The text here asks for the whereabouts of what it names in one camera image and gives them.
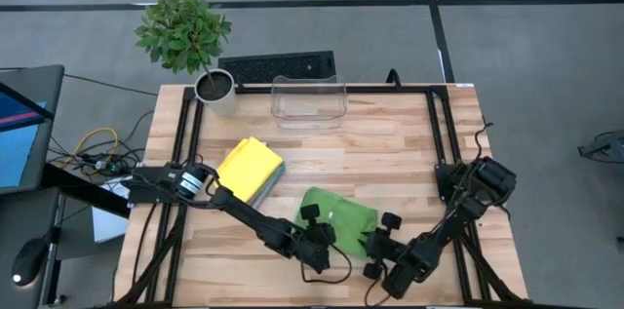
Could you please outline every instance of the yellow cable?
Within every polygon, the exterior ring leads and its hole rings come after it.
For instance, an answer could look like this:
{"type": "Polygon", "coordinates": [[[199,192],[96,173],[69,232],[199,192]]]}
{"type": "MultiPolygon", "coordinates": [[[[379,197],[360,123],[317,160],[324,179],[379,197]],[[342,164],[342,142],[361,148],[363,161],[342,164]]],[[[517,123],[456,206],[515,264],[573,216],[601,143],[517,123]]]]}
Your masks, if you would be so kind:
{"type": "Polygon", "coordinates": [[[113,154],[115,154],[115,151],[117,150],[117,147],[119,146],[119,136],[117,136],[117,132],[115,131],[115,129],[99,128],[99,129],[95,129],[95,130],[91,131],[90,133],[86,134],[80,140],[80,142],[78,142],[78,145],[76,146],[76,148],[74,148],[74,151],[71,153],[69,158],[67,158],[64,162],[62,162],[62,164],[59,166],[59,168],[64,169],[67,166],[67,164],[71,163],[71,161],[76,156],[76,153],[78,153],[78,151],[80,150],[82,145],[87,141],[87,139],[89,139],[92,135],[95,135],[95,134],[98,134],[98,133],[101,133],[101,132],[111,132],[113,134],[113,136],[115,136],[115,145],[111,148],[112,150],[111,150],[110,154],[108,154],[108,157],[106,158],[106,162],[108,162],[110,160],[110,157],[113,154]]]}

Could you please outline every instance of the soil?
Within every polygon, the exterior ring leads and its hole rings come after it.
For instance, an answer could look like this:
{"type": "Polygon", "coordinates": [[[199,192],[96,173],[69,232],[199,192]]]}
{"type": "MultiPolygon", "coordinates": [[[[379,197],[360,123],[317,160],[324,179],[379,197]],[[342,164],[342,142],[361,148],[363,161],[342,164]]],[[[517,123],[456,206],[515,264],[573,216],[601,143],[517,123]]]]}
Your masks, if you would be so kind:
{"type": "Polygon", "coordinates": [[[208,78],[208,76],[204,77],[197,84],[197,94],[199,97],[205,100],[219,100],[225,97],[227,93],[230,92],[232,88],[232,79],[229,76],[220,73],[213,72],[213,82],[208,78]]]}

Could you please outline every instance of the desk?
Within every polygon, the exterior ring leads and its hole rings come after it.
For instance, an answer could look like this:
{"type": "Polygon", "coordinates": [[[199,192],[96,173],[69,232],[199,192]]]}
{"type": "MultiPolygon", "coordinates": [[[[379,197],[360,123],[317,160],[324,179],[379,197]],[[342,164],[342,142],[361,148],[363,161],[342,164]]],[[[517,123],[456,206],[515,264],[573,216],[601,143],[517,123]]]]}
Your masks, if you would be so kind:
{"type": "MultiPolygon", "coordinates": [[[[147,141],[145,163],[163,166],[171,159],[184,86],[161,88],[147,141]]],[[[472,87],[448,86],[449,103],[461,154],[476,155],[473,134],[483,126],[477,94],[472,87]]],[[[220,118],[205,110],[197,152],[216,167],[241,138],[253,135],[281,155],[287,172],[260,210],[272,216],[293,219],[301,197],[310,186],[318,186],[383,212],[403,217],[397,240],[406,242],[429,231],[442,217],[445,207],[438,198],[433,167],[437,154],[429,121],[427,99],[422,94],[349,95],[348,111],[336,130],[280,130],[271,116],[270,95],[241,95],[237,113],[220,118]]],[[[194,112],[191,104],[190,113],[194,112]]],[[[447,129],[439,117],[443,141],[447,129]]],[[[182,141],[188,146],[190,121],[182,141]]],[[[481,136],[485,154],[490,154],[486,135],[481,136]]],[[[445,144],[447,156],[449,145],[445,144]]],[[[141,229],[150,206],[133,208],[116,276],[115,294],[130,287],[141,229]]],[[[139,274],[154,250],[158,229],[157,208],[148,225],[139,274]]],[[[176,212],[172,212],[172,221],[176,212]]],[[[509,288],[527,296],[507,216],[489,210],[478,222],[483,253],[509,288]]],[[[478,296],[474,266],[467,258],[472,292],[478,296]]],[[[351,278],[340,285],[304,284],[299,264],[265,248],[255,234],[223,212],[189,209],[186,219],[174,306],[251,305],[363,305],[371,280],[362,276],[363,260],[353,259],[351,278]]],[[[162,300],[168,261],[161,267],[156,291],[162,300]]],[[[346,262],[331,253],[331,269],[321,277],[338,279],[346,262]]],[[[318,277],[309,271],[310,277],[318,277]]],[[[383,295],[376,287],[370,301],[383,295]]],[[[403,300],[386,305],[459,304],[462,302],[452,247],[446,247],[440,266],[423,284],[414,283],[403,300]]]]}

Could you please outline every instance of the potted plant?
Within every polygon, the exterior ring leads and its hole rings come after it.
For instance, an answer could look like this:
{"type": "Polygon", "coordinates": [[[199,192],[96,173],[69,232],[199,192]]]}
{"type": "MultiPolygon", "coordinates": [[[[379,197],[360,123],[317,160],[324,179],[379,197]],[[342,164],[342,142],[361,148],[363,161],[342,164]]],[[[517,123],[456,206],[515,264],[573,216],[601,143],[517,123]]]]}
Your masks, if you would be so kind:
{"type": "Polygon", "coordinates": [[[195,96],[216,114],[232,115],[234,78],[223,69],[208,69],[211,57],[223,52],[221,38],[227,41],[232,23],[211,13],[205,0],[158,0],[145,12],[143,25],[135,30],[136,45],[174,74],[184,69],[189,74],[204,71],[195,82],[195,96]]]}

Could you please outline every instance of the plant pot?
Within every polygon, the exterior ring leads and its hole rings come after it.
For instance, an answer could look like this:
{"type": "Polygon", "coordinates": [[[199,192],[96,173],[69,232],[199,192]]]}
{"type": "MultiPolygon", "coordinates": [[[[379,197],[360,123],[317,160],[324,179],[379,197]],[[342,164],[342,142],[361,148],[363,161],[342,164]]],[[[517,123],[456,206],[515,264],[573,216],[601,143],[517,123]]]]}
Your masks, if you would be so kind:
{"type": "Polygon", "coordinates": [[[231,116],[236,112],[234,77],[223,69],[211,69],[213,82],[208,73],[203,73],[195,82],[195,96],[204,102],[216,115],[231,116]]]}

